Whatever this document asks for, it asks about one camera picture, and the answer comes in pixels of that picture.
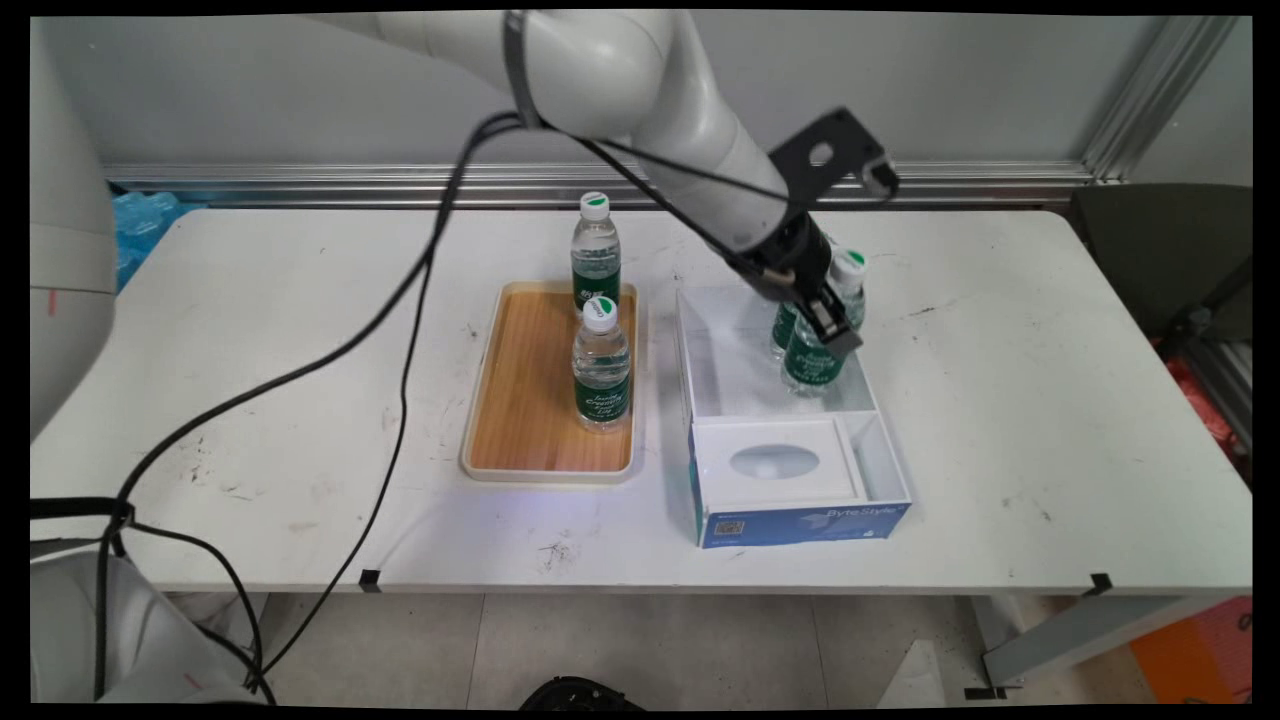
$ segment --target wooden tray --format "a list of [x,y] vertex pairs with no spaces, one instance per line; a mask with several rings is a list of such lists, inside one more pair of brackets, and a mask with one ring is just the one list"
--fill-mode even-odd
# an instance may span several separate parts
[[582,428],[573,405],[570,360],[579,319],[571,283],[515,282],[502,288],[462,446],[468,475],[506,482],[626,479],[644,351],[635,286],[622,284],[620,305],[631,343],[631,420],[620,432],[600,434]]

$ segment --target gray wall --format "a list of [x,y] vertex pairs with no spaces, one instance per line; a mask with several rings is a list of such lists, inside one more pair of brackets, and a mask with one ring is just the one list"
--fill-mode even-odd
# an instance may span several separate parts
[[[847,105],[902,160],[1078,159],[1149,17],[700,10],[722,91],[764,147]],[[452,161],[511,101],[463,70],[294,17],[55,18],[106,163]],[[511,137],[481,161],[564,161]]]
[[1129,179],[1253,187],[1253,18],[1235,23]]

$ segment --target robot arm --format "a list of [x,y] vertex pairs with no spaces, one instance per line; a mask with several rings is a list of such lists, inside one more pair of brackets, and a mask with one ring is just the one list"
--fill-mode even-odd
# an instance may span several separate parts
[[88,132],[31,20],[31,439],[70,396],[115,316],[115,222]]
[[[328,24],[448,60],[512,92],[503,10],[337,13]],[[611,138],[778,193],[786,182],[716,87],[687,10],[539,10],[524,28],[532,102],[550,124]],[[668,200],[731,250],[745,252],[786,205],[640,161]]]
[[[795,302],[832,352],[844,355],[861,343],[826,282],[831,247],[796,204],[815,200],[849,172],[860,174],[874,193],[890,196],[897,188],[892,164],[847,110],[818,120],[773,156],[765,155],[721,97],[687,10],[310,17],[456,63],[511,92],[531,127],[541,117],[572,136],[614,140],[791,197],[788,205],[640,159],[676,209],[737,254],[742,263],[736,265],[754,268],[735,270],[758,292]],[[840,161],[812,169],[809,152],[819,145],[828,145]],[[788,172],[780,172],[780,165]]]

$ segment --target black cable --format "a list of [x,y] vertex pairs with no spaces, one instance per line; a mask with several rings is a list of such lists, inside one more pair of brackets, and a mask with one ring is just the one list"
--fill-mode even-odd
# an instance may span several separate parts
[[[253,667],[257,669],[256,675],[261,675],[262,674],[262,670],[261,670],[261,667],[262,667],[262,632],[257,626],[257,614],[253,612],[253,605],[248,601],[248,593],[244,592],[244,584],[241,583],[239,575],[236,574],[236,569],[232,568],[232,564],[227,560],[227,556],[223,555],[221,552],[219,552],[219,550],[216,547],[209,544],[207,542],[205,542],[205,541],[202,541],[200,538],[192,537],[192,536],[184,536],[182,533],[175,533],[173,530],[164,530],[164,529],[160,529],[160,528],[152,528],[151,525],[145,525],[142,523],[138,523],[137,520],[134,520],[133,524],[129,525],[129,527],[133,528],[134,530],[138,530],[140,533],[147,533],[148,536],[159,536],[161,538],[169,538],[169,539],[182,541],[182,542],[193,544],[193,546],[196,546],[196,547],[198,547],[198,548],[209,552],[215,559],[218,559],[218,562],[221,564],[223,570],[227,570],[227,574],[230,575],[232,584],[236,585],[236,593],[239,596],[241,602],[244,605],[244,612],[248,615],[248,626],[250,626],[250,630],[253,633]],[[250,684],[248,689],[250,689],[250,692],[252,692],[255,689],[253,688],[253,683]]]
[[259,666],[259,664],[251,661],[248,656],[244,655],[244,651],[236,647],[236,643],[219,635],[218,633],[210,630],[209,628],[205,628],[204,625],[196,625],[196,629],[204,633],[206,638],[218,643],[227,652],[234,655],[237,660],[243,662],[250,675],[253,675],[253,682],[257,683],[257,687],[262,688],[262,697],[266,698],[266,703],[275,705],[275,693],[271,692],[271,685],[266,684],[266,676],[262,675],[262,670]]
[[[471,137],[467,140],[466,146],[462,149],[462,154],[461,154],[461,156],[458,159],[458,164],[453,168],[453,174],[449,177],[449,183],[445,187],[445,191],[444,191],[444,193],[440,197],[440,209],[436,211],[436,215],[435,215],[435,228],[433,231],[431,240],[428,242],[426,250],[422,252],[422,255],[419,258],[419,260],[413,264],[412,269],[408,272],[408,274],[404,277],[404,279],[401,281],[399,286],[397,286],[396,291],[387,300],[387,302],[378,310],[378,313],[374,315],[374,318],[364,328],[360,329],[360,332],[357,332],[351,340],[348,340],[347,342],[344,342],[343,345],[340,345],[337,350],[329,352],[328,355],[320,357],[319,360],[308,363],[308,364],[306,364],[306,365],[303,365],[301,368],[297,368],[296,370],[292,370],[289,373],[279,375],[279,377],[276,377],[276,378],[274,378],[271,380],[268,380],[268,382],[265,382],[265,383],[262,383],[262,384],[260,384],[260,386],[257,386],[255,388],[251,388],[251,389],[248,389],[246,392],[242,392],[241,395],[237,395],[236,397],[232,397],[230,400],[227,400],[227,401],[224,401],[224,402],[221,402],[221,404],[219,404],[219,405],[216,405],[216,406],[214,406],[214,407],[211,407],[211,409],[201,413],[200,415],[192,418],[191,420],[183,423],[178,429],[175,429],[172,433],[169,433],[155,447],[152,447],[151,451],[147,452],[147,455],[143,456],[142,460],[138,461],[138,464],[133,468],[133,470],[129,473],[128,478],[125,478],[124,484],[120,487],[120,492],[116,495],[116,505],[118,505],[118,507],[122,507],[122,509],[124,507],[124,503],[128,501],[129,493],[137,486],[138,480],[142,478],[142,474],[146,473],[146,470],[166,450],[169,450],[174,443],[177,443],[179,439],[182,439],[183,437],[186,437],[191,430],[193,430],[193,429],[198,428],[200,425],[202,425],[204,423],[207,423],[209,420],[211,420],[211,419],[214,419],[214,418],[216,418],[216,416],[227,413],[228,410],[232,410],[232,409],[234,409],[234,407],[237,407],[239,405],[243,405],[244,402],[248,402],[250,400],[253,400],[255,397],[259,397],[259,396],[261,396],[261,395],[264,395],[266,392],[270,392],[270,391],[273,391],[273,389],[275,389],[275,388],[278,388],[280,386],[288,384],[288,383],[291,383],[291,382],[293,382],[293,380],[296,380],[296,379],[298,379],[301,377],[305,377],[305,375],[307,375],[310,373],[314,373],[315,370],[319,370],[319,369],[329,365],[334,360],[338,360],[343,355],[346,355],[346,354],[351,352],[352,350],[355,350],[356,346],[358,346],[361,342],[364,342],[365,338],[367,338],[375,329],[378,329],[378,327],[381,325],[383,320],[387,319],[387,316],[390,314],[390,311],[396,307],[396,305],[399,302],[399,300],[408,291],[410,286],[417,279],[419,273],[424,272],[424,269],[428,269],[428,274],[430,274],[429,273],[429,268],[430,268],[430,264],[431,264],[433,259],[435,258],[436,243],[440,240],[440,236],[442,236],[442,233],[444,231],[444,224],[448,222],[449,213],[452,211],[453,201],[457,197],[458,188],[462,184],[462,176],[463,176],[463,170],[466,168],[466,164],[470,161],[471,155],[475,152],[476,147],[479,147],[480,145],[483,145],[488,140],[492,140],[493,137],[497,137],[498,135],[502,135],[504,132],[509,132],[509,131],[513,131],[513,129],[518,129],[520,127],[522,127],[522,126],[520,124],[518,115],[516,115],[516,113],[507,111],[507,113],[498,113],[495,115],[492,115],[489,119],[486,119],[485,122],[483,122],[472,132]],[[426,283],[424,282],[422,296],[425,296],[425,293],[426,293]],[[403,391],[404,391],[404,388],[402,387],[401,388],[402,407],[404,407],[404,392]],[[399,454],[401,441],[402,441],[403,433],[404,433],[404,424],[406,424],[404,419],[402,418],[402,420],[401,420],[401,429],[399,429],[399,437],[396,441],[396,455]],[[329,592],[333,591],[333,587],[340,579],[342,573],[346,571],[346,569],[351,564],[352,559],[355,559],[356,552],[360,550],[360,546],[365,542],[365,538],[369,536],[369,530],[372,528],[372,523],[374,523],[374,518],[376,516],[378,507],[381,505],[383,497],[387,493],[387,486],[388,486],[388,483],[390,480],[390,470],[394,469],[394,457],[396,457],[396,455],[393,455],[392,465],[390,465],[390,468],[388,468],[387,479],[383,482],[383,488],[379,492],[378,505],[375,505],[375,510],[370,515],[369,523],[365,525],[365,530],[364,530],[364,533],[361,533],[360,541],[357,542],[356,548],[347,557],[347,561],[343,562],[342,570],[339,570],[338,575],[334,577],[334,580],[325,589],[324,594],[321,596],[321,601],[317,602],[316,606],[311,610],[311,614],[303,621],[302,628],[300,628],[300,633],[301,633],[301,629],[306,628],[306,624],[310,623],[311,618],[315,616],[315,612],[316,612],[316,610],[319,610],[320,603],[323,603],[324,598],[328,597]],[[108,532],[104,536],[104,538],[114,537],[116,533],[119,533],[119,530],[123,527],[123,524],[124,524],[123,511],[119,511],[116,514],[116,516],[114,516],[111,519],[111,523],[108,527]],[[106,612],[106,594],[108,594],[106,593],[106,583],[108,583],[108,550],[109,550],[109,542],[108,542],[108,539],[104,539],[100,543],[99,557],[97,557],[97,588],[96,588],[96,591],[97,591],[97,593],[96,593],[97,598],[96,600],[97,601],[96,601],[96,607],[95,607],[95,610],[96,610],[96,612],[95,612],[95,615],[96,615],[96,618],[95,618],[95,623],[96,623],[96,638],[95,638],[96,639],[96,648],[95,648],[95,667],[93,667],[93,698],[95,700],[102,697],[102,693],[105,692],[105,685],[106,685],[106,615],[108,615],[108,612]],[[289,639],[289,643],[284,647],[284,650],[282,650],[280,653],[276,655],[275,660],[273,660],[266,667],[264,667],[264,673],[266,671],[266,669],[274,666],[275,662],[279,661],[279,659],[284,655],[284,651],[287,651],[293,644],[293,642],[297,641],[297,635],[300,633],[296,633],[294,637],[292,639]]]
[[628,155],[634,155],[636,158],[640,158],[641,160],[648,160],[648,161],[655,164],[655,165],[662,165],[664,168],[669,168],[672,170],[678,170],[678,172],[689,174],[689,176],[695,176],[695,177],[699,177],[699,178],[704,178],[704,179],[709,179],[709,181],[716,181],[716,182],[719,182],[719,183],[724,183],[724,184],[728,184],[728,186],[733,186],[733,187],[745,190],[748,192],[754,192],[754,193],[764,196],[764,197],[772,197],[773,200],[781,200],[781,201],[786,202],[787,205],[794,205],[796,208],[804,208],[805,210],[817,210],[818,209],[818,204],[817,202],[799,202],[799,201],[796,201],[796,200],[791,199],[790,196],[783,195],[781,192],[773,192],[772,190],[765,190],[763,187],[756,187],[756,186],[754,186],[751,183],[742,182],[740,179],[733,179],[733,178],[730,178],[730,177],[718,176],[716,173],[710,173],[710,172],[707,172],[707,170],[698,169],[698,168],[695,168],[692,165],[686,165],[684,163],[677,163],[675,160],[668,160],[666,158],[662,158],[660,155],[654,155],[653,152],[648,152],[645,150],[637,150],[635,147],[630,147],[627,145],[622,145],[621,142],[614,142],[612,140],[602,140],[600,145],[604,145],[605,147],[612,147],[614,150],[621,150],[622,152],[626,152]]
[[[319,360],[315,360],[315,361],[312,361],[312,363],[310,363],[307,365],[297,368],[296,370],[292,370],[292,372],[285,373],[283,375],[279,375],[279,377],[276,377],[276,378],[274,378],[271,380],[268,380],[268,382],[265,382],[265,383],[262,383],[262,384],[260,384],[260,386],[257,386],[255,388],[251,388],[251,389],[248,389],[248,391],[246,391],[246,392],[243,392],[241,395],[237,395],[237,396],[232,397],[230,400],[227,400],[227,401],[224,401],[224,402],[221,402],[221,404],[211,407],[210,410],[206,410],[205,413],[202,413],[202,414],[192,418],[191,420],[188,420],[187,423],[184,423],[183,425],[180,425],[178,429],[173,430],[164,439],[161,439],[150,452],[147,452],[146,456],[142,457],[142,460],[134,466],[134,469],[125,478],[124,484],[120,487],[120,491],[119,491],[119,493],[116,496],[118,514],[116,514],[116,516],[114,516],[111,519],[111,521],[110,521],[110,524],[108,527],[106,533],[102,536],[102,541],[101,541],[100,548],[99,548],[99,559],[97,559],[99,560],[99,564],[97,564],[97,588],[96,588],[97,589],[97,603],[96,603],[96,662],[95,662],[95,683],[93,683],[95,684],[95,700],[100,698],[102,696],[104,687],[105,687],[105,671],[106,671],[106,661],[105,661],[105,657],[106,657],[106,594],[108,594],[106,593],[106,582],[108,582],[108,548],[109,548],[109,542],[124,527],[124,515],[123,515],[124,503],[128,501],[129,493],[133,491],[133,488],[137,486],[138,480],[142,478],[142,474],[146,473],[146,470],[166,450],[169,450],[169,447],[172,447],[179,439],[182,439],[188,433],[191,433],[191,430],[193,430],[193,429],[198,428],[200,425],[207,423],[209,420],[211,420],[211,419],[214,419],[214,418],[216,418],[216,416],[227,413],[228,410],[232,410],[232,409],[234,409],[234,407],[237,407],[237,406],[239,406],[239,405],[242,405],[244,402],[248,402],[250,400],[253,400],[255,397],[259,397],[259,396],[261,396],[261,395],[264,395],[266,392],[270,392],[270,391],[273,391],[273,389],[275,389],[275,388],[278,388],[280,386],[284,386],[284,384],[287,384],[289,382],[293,382],[293,380],[296,380],[296,379],[298,379],[301,377],[305,377],[305,375],[307,375],[310,373],[314,373],[315,370],[319,370],[319,369],[329,365],[330,363],[338,360],[339,357],[342,357],[343,355],[346,355],[347,352],[349,352],[351,350],[353,350],[355,347],[357,347],[375,329],[378,329],[379,325],[381,325],[383,320],[387,319],[387,316],[390,314],[390,311],[396,307],[396,305],[399,302],[399,300],[408,291],[408,287],[416,281],[417,274],[419,273],[425,273],[424,278],[422,278],[422,286],[421,286],[421,288],[419,291],[417,306],[416,306],[416,311],[415,311],[415,316],[413,316],[413,331],[412,331],[412,336],[410,337],[410,346],[408,346],[408,351],[407,351],[406,359],[404,359],[404,368],[403,368],[403,372],[401,374],[401,388],[399,388],[401,389],[401,423],[399,423],[399,429],[398,429],[397,437],[396,437],[396,447],[394,447],[394,450],[392,452],[392,459],[390,459],[390,462],[388,464],[388,468],[387,468],[387,475],[384,477],[381,488],[379,489],[379,493],[378,493],[378,500],[374,503],[374,510],[370,512],[369,521],[365,524],[365,529],[361,532],[360,539],[356,541],[356,546],[352,548],[351,553],[347,556],[347,560],[342,564],[342,568],[334,575],[333,580],[329,583],[329,585],[325,588],[325,591],[321,593],[320,600],[311,609],[311,611],[307,614],[307,616],[303,619],[302,624],[293,633],[293,635],[284,644],[284,647],[275,655],[274,659],[271,659],[270,662],[268,662],[265,666],[261,667],[260,673],[257,673],[257,676],[255,678],[255,680],[264,684],[264,693],[269,692],[266,689],[266,687],[265,687],[265,683],[262,682],[265,674],[271,667],[274,667],[280,661],[280,659],[284,657],[284,655],[289,651],[289,648],[293,647],[293,644],[297,642],[298,637],[301,637],[302,632],[307,628],[307,625],[315,618],[316,612],[319,612],[321,605],[324,605],[324,601],[333,592],[333,588],[337,587],[338,582],[342,579],[343,573],[346,573],[347,568],[351,565],[351,562],[355,560],[356,555],[360,552],[360,548],[364,546],[365,539],[369,537],[369,533],[370,533],[370,530],[372,529],[372,525],[374,525],[374,520],[376,519],[378,512],[381,509],[383,500],[387,496],[387,488],[390,484],[390,478],[392,478],[392,474],[394,473],[396,462],[399,459],[399,451],[401,451],[401,447],[402,447],[403,439],[404,439],[404,427],[407,425],[407,416],[408,416],[408,400],[407,400],[408,373],[410,373],[410,368],[412,365],[413,350],[416,348],[416,345],[417,345],[417,334],[419,334],[419,328],[421,325],[422,306],[424,306],[424,302],[426,300],[426,288],[428,288],[428,283],[430,281],[431,266],[434,265],[435,249],[436,249],[436,246],[439,243],[439,240],[440,240],[440,237],[443,234],[444,227],[448,223],[449,214],[453,210],[453,204],[454,204],[454,201],[457,199],[457,195],[458,195],[458,191],[461,188],[462,176],[465,173],[466,165],[470,163],[471,155],[475,152],[475,150],[480,145],[483,145],[484,142],[492,140],[493,137],[497,137],[498,135],[502,135],[504,132],[509,132],[509,131],[513,131],[513,129],[518,129],[521,127],[522,126],[520,123],[518,115],[516,113],[509,113],[508,111],[508,113],[498,113],[498,114],[490,117],[489,119],[486,119],[484,123],[481,123],[472,132],[472,135],[468,138],[467,143],[462,149],[462,152],[461,152],[461,155],[458,158],[458,163],[453,168],[453,173],[449,177],[449,182],[445,186],[445,191],[440,196],[440,205],[439,205],[439,210],[436,211],[436,217],[435,217],[435,227],[433,229],[431,238],[428,242],[426,250],[422,252],[422,255],[419,258],[419,260],[413,264],[412,269],[404,277],[404,279],[401,281],[399,286],[397,286],[396,291],[387,300],[387,302],[381,306],[381,309],[379,309],[378,314],[375,314],[374,318],[364,328],[361,328],[360,332],[357,332],[351,340],[348,340],[346,343],[343,343],[342,346],[339,346],[337,350],[329,352],[328,355],[320,357]],[[644,192],[646,196],[649,196],[649,199],[653,200],[658,206],[660,206],[664,210],[667,210],[668,213],[671,213],[676,219],[678,219],[681,223],[684,223],[686,227],[689,227],[691,231],[694,231],[699,237],[701,237],[707,242],[708,246],[710,246],[718,255],[721,255],[721,258],[723,258],[731,266],[733,266],[739,272],[746,272],[746,273],[753,273],[753,274],[759,274],[760,273],[760,269],[758,266],[755,266],[751,263],[748,263],[740,255],[737,255],[736,252],[733,252],[732,250],[730,250],[728,247],[726,247],[718,238],[716,238],[709,232],[707,232],[705,229],[703,229],[698,223],[695,223],[691,218],[689,218],[685,213],[682,213],[678,208],[676,208],[666,197],[663,197],[657,190],[649,187],[648,183],[645,183],[644,181],[641,181],[635,173],[632,173],[631,170],[628,170],[617,159],[614,159],[612,155],[609,155],[603,149],[600,149],[595,142],[589,141],[589,140],[584,140],[584,138],[577,138],[577,137],[573,137],[573,140],[577,141],[584,147],[586,147],[593,154],[595,154],[598,158],[600,158],[602,160],[604,160],[609,167],[612,167],[616,172],[618,172],[618,174],[621,174],[622,177],[625,177],[634,186],[636,186],[636,188],[639,188],[641,192]],[[785,202],[788,202],[788,204],[794,204],[791,201],[791,199],[787,197],[787,196],[785,196],[785,195],[780,195],[780,193],[776,193],[776,192],[769,191],[769,190],[755,187],[755,186],[751,186],[749,183],[744,183],[741,181],[736,181],[733,178],[727,178],[727,177],[723,177],[723,176],[717,176],[714,173],[708,173],[705,170],[699,170],[698,168],[684,165],[681,163],[676,163],[673,160],[667,160],[664,158],[658,158],[658,156],[650,155],[648,152],[635,151],[635,150],[632,150],[630,147],[614,143],[612,141],[604,141],[604,143],[608,145],[608,146],[611,146],[611,147],[616,147],[616,149],[622,150],[625,152],[631,152],[631,154],[634,154],[634,155],[636,155],[639,158],[643,158],[643,159],[650,160],[653,163],[658,163],[658,164],[666,165],[668,168],[672,168],[672,169],[676,169],[676,170],[680,170],[680,172],[686,172],[686,173],[690,173],[690,174],[695,174],[698,177],[703,177],[705,179],[710,179],[710,181],[716,181],[716,182],[722,182],[722,183],[726,183],[726,184],[731,184],[731,186],[746,190],[749,192],[755,192],[755,193],[765,196],[765,197],[772,197],[772,199],[781,200],[781,201],[785,201]],[[152,534],[160,534],[160,536],[164,536],[164,537],[172,537],[174,539],[183,539],[183,541],[187,541],[187,542],[192,542],[192,543],[198,544],[200,547],[202,547],[202,548],[212,552],[215,555],[215,557],[219,559],[219,561],[227,569],[228,574],[232,577],[233,583],[237,587],[237,593],[239,594],[241,600],[243,601],[243,603],[246,606],[246,610],[247,610],[247,612],[250,615],[250,621],[252,623],[253,632],[255,632],[255,646],[256,646],[255,647],[255,659],[260,664],[261,662],[261,653],[262,653],[262,643],[261,643],[261,638],[259,637],[257,620],[256,620],[256,616],[253,615],[252,605],[248,602],[248,594],[244,592],[243,585],[239,583],[239,578],[234,574],[234,571],[232,570],[232,566],[227,561],[227,559],[216,548],[214,548],[214,546],[211,546],[211,544],[209,544],[209,543],[206,543],[204,541],[200,541],[198,538],[193,538],[193,537],[189,537],[189,536],[180,536],[179,533],[170,533],[169,530],[160,530],[159,528],[150,528],[150,527],[142,525],[140,523],[134,523],[131,527],[133,527],[136,529],[140,529],[141,532],[150,532]]]
[[467,145],[462,150],[462,155],[458,158],[458,161],[453,168],[453,174],[449,177],[449,182],[444,188],[444,193],[442,193],[440,196],[440,208],[439,210],[436,210],[435,215],[435,229],[433,231],[431,240],[428,243],[428,250],[425,254],[428,263],[422,277],[422,286],[417,293],[417,306],[413,311],[413,329],[411,331],[410,334],[408,351],[404,354],[404,368],[401,372],[401,386],[399,386],[401,421],[399,421],[399,428],[396,432],[396,447],[392,450],[392,459],[390,462],[387,465],[387,474],[383,478],[381,488],[378,491],[378,500],[374,503],[372,512],[370,512],[369,521],[365,524],[365,530],[360,534],[360,539],[356,541],[356,546],[351,550],[351,553],[347,555],[347,560],[343,561],[342,568],[339,568],[338,573],[334,574],[333,579],[329,582],[329,585],[325,587],[324,592],[320,594],[320,600],[316,601],[316,603],[311,607],[311,611],[307,612],[307,616],[303,618],[302,624],[298,625],[298,629],[293,632],[293,635],[289,638],[289,642],[284,643],[284,647],[282,647],[280,651],[275,653],[275,657],[273,657],[271,661],[262,667],[264,674],[269,673],[273,667],[275,667],[276,664],[280,662],[284,655],[289,652],[289,650],[293,647],[293,643],[296,643],[298,638],[302,635],[302,632],[306,630],[307,625],[311,624],[311,620],[316,616],[316,612],[320,611],[320,606],[324,605],[324,601],[329,597],[329,593],[333,592],[333,588],[337,587],[338,582],[342,579],[342,575],[347,571],[347,568],[351,566],[351,562],[356,559],[356,555],[360,552],[360,548],[365,544],[365,538],[369,537],[369,532],[374,527],[374,519],[378,516],[378,511],[383,505],[383,500],[387,497],[387,488],[390,486],[392,474],[396,471],[396,462],[397,460],[399,460],[401,446],[404,442],[404,428],[408,425],[408,373],[410,368],[413,364],[413,351],[417,347],[417,333],[422,323],[422,306],[426,301],[428,282],[430,282],[431,279],[431,269],[434,268],[434,263],[431,260],[435,258],[436,243],[439,243],[440,237],[444,232],[444,225],[445,223],[448,223],[449,214],[453,211],[453,202],[457,199],[458,191],[462,187],[462,176],[463,172],[466,170],[466,165],[471,160],[471,155],[480,145],[483,145],[488,140],[497,137],[503,132],[517,129],[520,127],[522,126],[520,126],[518,122],[515,124],[500,124],[492,129],[481,127],[481,129],[476,131],[476,133],[474,133],[471,138],[467,141]]
[[659,208],[671,213],[677,220],[684,223],[685,227],[694,231],[694,233],[698,234],[698,237],[703,238],[703,241],[708,246],[710,246],[710,249],[714,250],[716,254],[719,255],[726,263],[728,263],[731,268],[741,273],[750,273],[753,275],[760,274],[760,270],[755,265],[748,263],[745,259],[742,259],[742,256],[733,252],[723,242],[721,242],[719,238],[703,229],[703,227],[695,223],[692,218],[682,213],[680,208],[676,208],[675,205],[671,204],[669,200],[663,197],[660,192],[658,192],[653,187],[649,187],[649,183],[644,182],[643,179],[640,179],[639,176],[628,170],[627,167],[620,163],[617,158],[609,155],[599,145],[596,145],[590,140],[584,140],[581,137],[573,137],[573,136],[570,137],[572,137],[582,147],[590,150],[591,154],[594,154],[596,158],[604,160],[620,176],[631,181],[631,184],[636,186],[636,188],[640,190],[640,192],[644,192],[646,196],[649,196],[649,200],[657,202]]

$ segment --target blue box label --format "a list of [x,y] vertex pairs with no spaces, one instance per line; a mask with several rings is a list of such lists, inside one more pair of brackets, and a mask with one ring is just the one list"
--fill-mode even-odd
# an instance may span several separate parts
[[703,547],[790,544],[810,541],[886,538],[910,507],[909,502],[712,512]]

